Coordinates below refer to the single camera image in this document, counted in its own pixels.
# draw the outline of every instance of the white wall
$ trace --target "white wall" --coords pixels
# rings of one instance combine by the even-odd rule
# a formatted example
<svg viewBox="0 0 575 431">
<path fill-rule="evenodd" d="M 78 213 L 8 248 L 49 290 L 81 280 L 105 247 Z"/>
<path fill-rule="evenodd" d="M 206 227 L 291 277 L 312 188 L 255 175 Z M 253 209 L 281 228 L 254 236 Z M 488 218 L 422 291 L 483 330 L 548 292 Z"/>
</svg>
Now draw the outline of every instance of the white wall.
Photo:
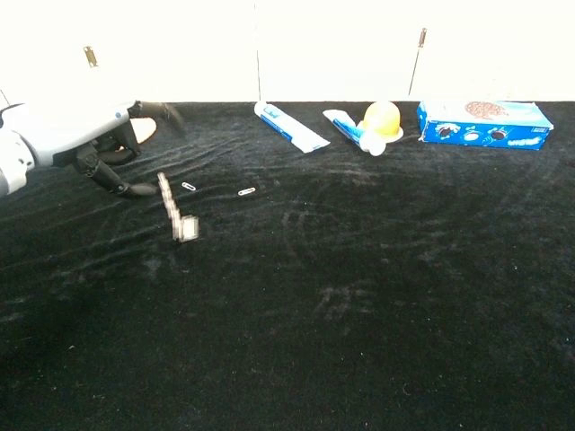
<svg viewBox="0 0 575 431">
<path fill-rule="evenodd" d="M 19 0 L 3 10 L 0 35 L 10 43 L 0 88 L 10 103 L 575 100 L 572 7 L 559 0 Z M 428 37 L 409 95 L 422 27 Z M 86 45 L 98 67 L 88 66 Z"/>
</svg>

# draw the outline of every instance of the box lid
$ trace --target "box lid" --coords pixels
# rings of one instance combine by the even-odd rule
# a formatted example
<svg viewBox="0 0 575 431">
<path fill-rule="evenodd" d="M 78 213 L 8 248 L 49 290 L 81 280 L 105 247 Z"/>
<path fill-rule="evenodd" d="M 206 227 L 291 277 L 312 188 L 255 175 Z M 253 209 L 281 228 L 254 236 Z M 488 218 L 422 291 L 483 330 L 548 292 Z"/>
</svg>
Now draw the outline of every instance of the box lid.
<svg viewBox="0 0 575 431">
<path fill-rule="evenodd" d="M 427 121 L 458 121 L 553 129 L 534 103 L 515 101 L 425 101 Z"/>
</svg>

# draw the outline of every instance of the blue toothpaste tube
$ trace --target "blue toothpaste tube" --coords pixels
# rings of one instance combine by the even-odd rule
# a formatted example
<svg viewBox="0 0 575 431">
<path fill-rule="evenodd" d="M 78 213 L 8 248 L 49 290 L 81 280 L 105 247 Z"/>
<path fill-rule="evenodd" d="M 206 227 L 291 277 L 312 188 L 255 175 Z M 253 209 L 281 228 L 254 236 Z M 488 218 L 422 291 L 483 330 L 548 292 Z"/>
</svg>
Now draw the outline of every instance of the blue toothpaste tube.
<svg viewBox="0 0 575 431">
<path fill-rule="evenodd" d="M 381 155 L 385 151 L 385 140 L 376 132 L 358 128 L 347 112 L 343 110 L 325 110 L 323 115 L 351 142 L 362 151 L 371 155 Z"/>
<path fill-rule="evenodd" d="M 311 153 L 313 150 L 322 148 L 330 143 L 330 141 L 326 141 L 313 130 L 310 130 L 270 103 L 258 101 L 253 107 L 253 111 L 264 123 L 304 153 Z"/>
</svg>

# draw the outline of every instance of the yellow ball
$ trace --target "yellow ball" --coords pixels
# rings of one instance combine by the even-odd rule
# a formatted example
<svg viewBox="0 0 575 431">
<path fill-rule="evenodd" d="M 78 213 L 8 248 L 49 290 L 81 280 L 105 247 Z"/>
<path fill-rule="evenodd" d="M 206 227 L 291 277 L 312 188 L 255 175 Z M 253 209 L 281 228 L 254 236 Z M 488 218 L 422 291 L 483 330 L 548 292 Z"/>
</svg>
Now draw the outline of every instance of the yellow ball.
<svg viewBox="0 0 575 431">
<path fill-rule="evenodd" d="M 400 133 L 399 109 L 390 101 L 377 101 L 369 105 L 362 121 L 365 130 L 373 130 L 383 137 Z"/>
</svg>

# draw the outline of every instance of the door hinge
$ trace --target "door hinge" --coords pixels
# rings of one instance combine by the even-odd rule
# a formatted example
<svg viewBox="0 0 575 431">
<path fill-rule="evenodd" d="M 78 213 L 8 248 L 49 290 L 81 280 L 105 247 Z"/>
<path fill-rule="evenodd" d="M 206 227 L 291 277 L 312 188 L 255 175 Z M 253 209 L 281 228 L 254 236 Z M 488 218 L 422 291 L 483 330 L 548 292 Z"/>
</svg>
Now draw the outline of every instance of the door hinge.
<svg viewBox="0 0 575 431">
<path fill-rule="evenodd" d="M 93 53 L 92 47 L 84 47 L 84 53 L 86 55 L 86 59 L 88 60 L 88 64 L 90 67 L 97 67 L 98 60 L 96 59 L 96 55 Z"/>
<path fill-rule="evenodd" d="M 419 44 L 419 48 L 423 48 L 423 44 L 425 44 L 425 35 L 428 34 L 428 29 L 423 28 L 421 29 L 421 34 L 420 34 L 420 44 Z"/>
</svg>

